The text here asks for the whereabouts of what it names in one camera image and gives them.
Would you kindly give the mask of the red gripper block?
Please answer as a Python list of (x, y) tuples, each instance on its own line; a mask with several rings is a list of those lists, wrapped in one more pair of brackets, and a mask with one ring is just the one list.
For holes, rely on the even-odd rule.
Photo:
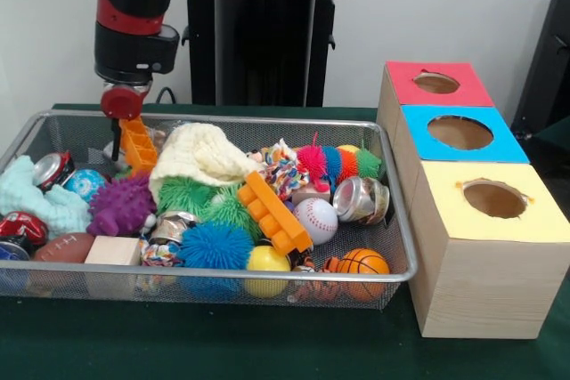
[(151, 83), (146, 85), (128, 85), (104, 83), (102, 86), (101, 110), (111, 119), (113, 132), (111, 160), (118, 161), (122, 130), (120, 119), (133, 120), (140, 116), (143, 101), (151, 90)]

